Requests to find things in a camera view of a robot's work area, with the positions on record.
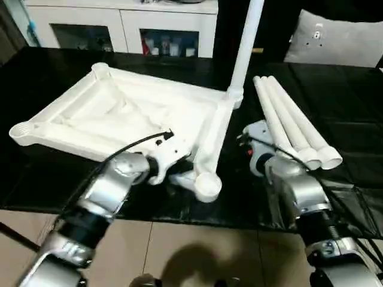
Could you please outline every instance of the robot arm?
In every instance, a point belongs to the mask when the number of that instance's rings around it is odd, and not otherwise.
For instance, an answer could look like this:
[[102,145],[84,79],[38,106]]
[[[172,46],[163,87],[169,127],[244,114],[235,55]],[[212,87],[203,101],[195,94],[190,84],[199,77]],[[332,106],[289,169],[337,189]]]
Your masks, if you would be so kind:
[[78,269],[92,263],[98,243],[126,201],[130,188],[144,181],[152,185],[162,183],[167,169],[189,153],[184,143],[173,136],[148,157],[128,152],[114,157],[75,207],[60,217],[19,286],[86,286]]
[[315,268],[311,286],[383,286],[364,263],[355,241],[336,226],[322,186],[302,165],[276,155],[265,163],[265,174],[305,242],[308,262]]

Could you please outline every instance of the white pvc pipe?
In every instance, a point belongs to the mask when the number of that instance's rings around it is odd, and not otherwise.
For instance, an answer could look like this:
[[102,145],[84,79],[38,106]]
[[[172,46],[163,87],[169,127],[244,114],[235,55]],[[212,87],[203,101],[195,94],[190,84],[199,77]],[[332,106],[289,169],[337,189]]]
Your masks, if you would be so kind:
[[302,161],[306,163],[311,170],[319,168],[321,166],[321,161],[318,158],[317,151],[309,145],[293,117],[289,114],[283,102],[279,99],[277,92],[269,82],[269,79],[262,77],[260,81],[266,88],[266,93],[270,98],[275,112],[278,114],[279,120],[282,123],[293,148],[298,152]]
[[238,109],[244,98],[244,83],[246,73],[253,52],[254,40],[256,39],[259,20],[262,14],[264,0],[251,0],[247,11],[241,44],[239,45],[237,59],[232,75],[232,82],[227,89],[229,99],[235,101],[235,109]]
[[[290,141],[288,140],[286,132],[283,129],[283,126],[278,118],[278,115],[274,110],[273,105],[271,104],[269,96],[267,95],[267,92],[263,83],[261,82],[260,77],[254,77],[253,81],[274,144],[277,147],[282,148],[283,150],[289,152],[293,156],[300,159],[298,153],[293,149]],[[278,154],[286,157],[286,155],[281,152],[279,152]]]
[[278,96],[286,106],[290,115],[299,126],[302,133],[307,138],[310,146],[317,150],[322,169],[333,169],[342,163],[342,157],[332,146],[324,140],[321,134],[312,125],[306,115],[300,110],[296,103],[291,99],[280,83],[273,77],[269,77],[269,82],[278,92]]

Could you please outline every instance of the electrical cable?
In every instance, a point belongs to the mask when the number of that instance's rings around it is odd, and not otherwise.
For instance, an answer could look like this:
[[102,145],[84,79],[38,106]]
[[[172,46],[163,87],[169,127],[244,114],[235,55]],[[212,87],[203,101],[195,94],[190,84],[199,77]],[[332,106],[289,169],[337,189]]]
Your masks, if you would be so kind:
[[[96,165],[96,167],[94,169],[92,169],[90,171],[90,173],[88,173],[88,175],[80,182],[80,184],[78,185],[78,187],[76,188],[76,190],[71,194],[71,196],[69,197],[69,199],[66,201],[63,209],[62,209],[62,213],[59,214],[56,219],[54,220],[54,223],[52,224],[51,226],[51,230],[52,229],[55,229],[56,226],[57,226],[57,223],[59,222],[61,216],[63,214],[65,214],[65,211],[66,209],[68,208],[70,202],[73,200],[73,198],[75,196],[78,195],[78,193],[80,191],[82,191],[84,189],[84,187],[89,183],[89,181],[96,175],[98,175],[98,173],[101,171],[101,169],[109,162],[111,161],[113,158],[115,158],[116,156],[118,156],[119,154],[123,153],[124,151],[126,151],[127,149],[129,148],[133,148],[134,146],[136,145],[139,145],[143,142],[146,142],[146,141],[149,141],[150,139],[154,139],[154,138],[158,138],[159,136],[163,136],[165,140],[171,138],[173,136],[173,132],[170,130],[169,132],[161,132],[161,133],[156,133],[154,135],[151,135],[151,136],[147,136],[143,139],[140,139],[138,141],[135,141],[135,142],[132,142],[122,148],[120,148],[118,151],[114,152],[113,154],[109,155],[106,159],[104,159],[102,162],[100,162],[99,164]],[[37,245],[36,243],[30,241],[27,237],[21,235],[20,233],[18,233],[16,230],[13,230],[12,228],[10,228],[9,226],[3,224],[2,222],[0,222],[0,233],[3,233],[4,235],[6,235],[7,237],[9,237],[10,239],[13,239],[14,241],[18,242],[19,244],[29,248],[30,250],[32,251],[35,251],[35,252],[38,252],[38,250],[40,249],[40,246]]]
[[358,238],[353,237],[355,240],[356,244],[360,247],[361,250],[364,251],[364,253],[381,269],[382,268],[382,263],[380,262],[379,259],[374,256],[374,254],[368,249],[366,245],[364,245]]
[[17,243],[23,245],[24,247],[27,247],[28,249],[38,252],[40,249],[40,246],[38,246],[33,241],[30,241],[25,236],[21,235],[17,231],[13,230],[11,227],[5,225],[4,223],[0,222],[0,233],[4,234],[8,238],[16,241]]
[[[254,137],[250,136],[249,134],[246,134],[244,136],[247,137],[247,139],[252,139],[252,140],[254,140],[256,142],[259,142],[260,144],[268,146],[269,148],[272,148],[272,149],[275,149],[277,151],[280,151],[280,152],[284,153],[285,155],[291,157],[297,163],[301,164],[305,169],[310,170],[310,168],[307,166],[307,164],[305,164],[302,160],[300,160],[299,158],[297,158],[294,155],[290,154],[288,151],[285,151],[284,149],[274,145],[273,143],[265,142],[265,141],[263,141],[261,139],[254,138]],[[345,211],[345,213],[347,213],[347,216],[352,219],[352,222],[355,224],[355,226],[357,228],[359,228],[360,232],[362,233],[362,236],[369,237],[369,236],[366,236],[367,235],[366,232],[367,233],[371,233],[371,232],[355,217],[355,215],[350,211],[350,209],[347,207],[347,205],[330,188],[327,188],[327,186],[324,185],[322,180],[317,175],[315,175],[313,173],[310,173],[310,175],[312,177],[314,177],[319,182],[319,184],[321,185],[321,187],[322,187],[324,193],[326,194],[326,196],[330,200],[332,199],[332,200],[336,201],[337,204],[340,205],[341,208]],[[359,240],[358,240],[358,238],[356,238],[355,235],[353,236],[353,239],[358,243]],[[370,243],[371,247],[374,249],[376,255],[378,256],[378,258],[380,260],[377,259],[376,256],[374,256],[368,250],[368,248],[365,245],[363,245],[363,250],[371,258],[371,260],[373,260],[375,262],[375,264],[379,267],[379,269],[381,269],[381,271],[383,271],[383,254],[382,254],[382,252],[380,251],[380,249],[378,248],[378,246],[376,245],[376,243],[372,239],[368,239],[368,242]]]
[[96,167],[94,169],[92,169],[90,171],[90,173],[88,173],[88,175],[80,182],[80,184],[78,185],[78,187],[75,189],[75,191],[71,194],[71,196],[69,197],[69,199],[66,201],[64,207],[62,208],[62,213],[59,214],[56,219],[54,220],[54,223],[52,224],[52,227],[51,227],[51,230],[52,229],[55,229],[56,226],[57,226],[57,223],[59,222],[60,218],[65,214],[68,206],[70,205],[70,203],[73,201],[73,198],[75,198],[76,196],[78,196],[78,194],[80,192],[82,192],[84,190],[84,188],[87,186],[87,184],[89,183],[89,181],[98,175],[98,173],[102,170],[103,167],[105,167],[105,165],[111,161],[112,159],[114,159],[116,156],[118,156],[119,154],[123,153],[124,151],[126,151],[127,149],[130,149],[130,148],[133,148],[134,146],[136,145],[139,145],[143,142],[146,142],[146,141],[149,141],[150,139],[155,139],[155,138],[158,138],[159,136],[163,136],[165,138],[165,140],[171,138],[173,136],[173,132],[170,130],[169,132],[161,132],[161,133],[156,133],[156,134],[153,134],[153,135],[150,135],[150,136],[147,136],[145,138],[142,138],[142,139],[139,139],[138,141],[135,141],[135,142],[132,142],[122,148],[120,148],[118,151],[112,153],[111,155],[109,155],[106,159],[104,159],[102,162],[100,162],[99,164],[96,165]]

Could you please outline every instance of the black glossy tabletop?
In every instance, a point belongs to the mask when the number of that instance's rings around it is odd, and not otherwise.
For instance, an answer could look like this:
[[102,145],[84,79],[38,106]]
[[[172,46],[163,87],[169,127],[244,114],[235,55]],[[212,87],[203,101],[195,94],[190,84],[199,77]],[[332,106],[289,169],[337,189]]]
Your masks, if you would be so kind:
[[[231,69],[210,59],[173,59],[77,50],[26,48],[0,69],[3,100],[1,142],[2,209],[58,213],[94,162],[40,145],[20,147],[8,136],[90,71],[92,64],[225,90]],[[383,73],[346,66],[252,63],[242,106],[233,112],[218,163],[222,191],[213,203],[165,183],[133,188],[119,217],[145,221],[292,231],[278,199],[248,168],[249,157],[235,137],[263,118],[251,78],[274,75],[335,146],[344,163],[321,176],[346,182],[337,195],[380,237],[383,232]]]

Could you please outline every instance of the beige floor tile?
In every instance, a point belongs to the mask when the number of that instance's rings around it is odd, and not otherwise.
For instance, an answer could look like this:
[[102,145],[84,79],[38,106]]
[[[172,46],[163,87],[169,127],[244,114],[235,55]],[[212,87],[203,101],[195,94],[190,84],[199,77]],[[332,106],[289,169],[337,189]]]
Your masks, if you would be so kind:
[[214,286],[240,278],[238,287],[263,286],[256,231],[154,223],[144,273],[164,287]]
[[[366,247],[373,253],[373,249],[371,247],[371,245],[368,243],[368,241],[366,239],[360,239],[360,241],[366,245]],[[363,260],[365,261],[365,263],[367,264],[367,266],[370,268],[370,270],[374,273],[376,273],[378,271],[378,267],[375,265],[375,263],[367,256],[367,254],[365,254],[358,246],[358,250],[359,252],[361,253],[362,257],[363,257]]]
[[266,287],[309,287],[314,270],[307,262],[300,236],[259,232]]
[[85,270],[90,287],[128,287],[144,269],[151,223],[116,220]]
[[[0,221],[33,242],[40,243],[52,215],[0,210]],[[35,253],[0,234],[0,286],[13,286]]]

